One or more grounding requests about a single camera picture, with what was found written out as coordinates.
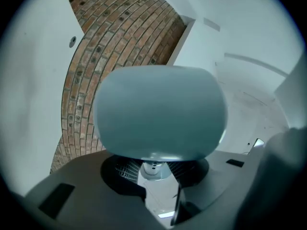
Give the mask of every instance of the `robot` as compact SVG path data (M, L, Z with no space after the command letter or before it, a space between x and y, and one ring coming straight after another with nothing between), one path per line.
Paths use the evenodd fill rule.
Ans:
M171 228L253 229L275 221L303 175L306 129L278 134L244 155L215 150L226 121L225 98L206 70L117 69L94 101L106 150L70 161L19 201L50 229L165 229L146 208L138 180L174 176Z

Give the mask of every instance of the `curved brick wall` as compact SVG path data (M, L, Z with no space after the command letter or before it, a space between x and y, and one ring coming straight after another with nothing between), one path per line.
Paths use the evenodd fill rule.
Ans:
M62 131L51 166L100 151L93 131L93 97L115 68L166 64L185 26L165 0L70 0L85 35L69 67L62 97Z

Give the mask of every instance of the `black rectangular cutout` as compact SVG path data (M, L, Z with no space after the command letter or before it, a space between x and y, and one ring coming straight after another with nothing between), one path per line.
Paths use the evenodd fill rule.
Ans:
M244 164L244 162L238 161L238 160L234 160L234 159L230 159L226 163L229 163L231 165L234 165L234 166L237 166L237 167L240 167L240 168L242 168L242 166Z
M44 200L44 202L39 206L39 209L49 217L55 219L74 188L75 187L72 185L61 183Z

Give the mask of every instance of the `black vent grille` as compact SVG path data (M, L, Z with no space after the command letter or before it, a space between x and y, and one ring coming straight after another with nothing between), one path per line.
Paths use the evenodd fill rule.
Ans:
M195 161L167 162L167 165L176 180L178 180L179 177L183 176L185 173L191 171L195 167Z
M141 165L141 160L120 158L116 163L115 169L121 177L137 184Z

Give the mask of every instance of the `rounded cover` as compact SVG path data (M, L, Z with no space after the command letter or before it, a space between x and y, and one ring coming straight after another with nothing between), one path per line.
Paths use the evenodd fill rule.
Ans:
M218 146L226 122L222 90L200 68L116 69L94 100L95 130L105 148L135 159L202 159Z

